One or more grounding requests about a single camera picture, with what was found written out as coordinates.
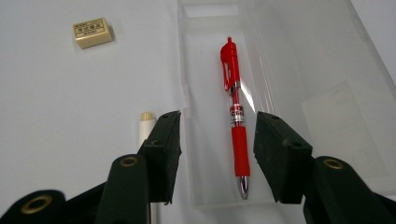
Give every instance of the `pen clip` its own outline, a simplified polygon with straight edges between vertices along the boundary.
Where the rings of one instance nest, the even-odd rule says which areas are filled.
[[[236,45],[230,37],[220,51],[220,59],[223,67],[224,90],[233,91],[240,87],[238,56]]]

